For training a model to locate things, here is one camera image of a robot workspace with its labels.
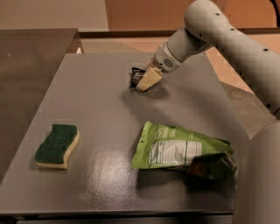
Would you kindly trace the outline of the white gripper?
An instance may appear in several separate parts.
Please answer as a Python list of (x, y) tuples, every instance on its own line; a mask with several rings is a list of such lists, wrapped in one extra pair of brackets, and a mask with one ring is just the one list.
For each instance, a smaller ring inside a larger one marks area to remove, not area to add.
[(144, 66), (144, 69), (147, 69), (147, 71), (144, 73), (143, 78), (136, 85), (136, 89), (142, 92), (146, 91), (162, 79), (162, 72), (171, 73), (179, 68), (182, 64), (183, 62), (173, 55), (168, 41), (166, 40), (155, 51), (152, 59)]

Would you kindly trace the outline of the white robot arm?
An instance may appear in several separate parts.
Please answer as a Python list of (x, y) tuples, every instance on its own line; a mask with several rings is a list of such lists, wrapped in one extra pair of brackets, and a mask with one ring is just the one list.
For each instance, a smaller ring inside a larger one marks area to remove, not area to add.
[[(156, 50), (146, 67), (171, 73), (213, 46), (279, 119), (280, 54), (235, 29), (211, 0), (191, 3), (184, 21), (185, 26)], [(233, 224), (280, 224), (280, 121), (258, 131), (243, 153)]]

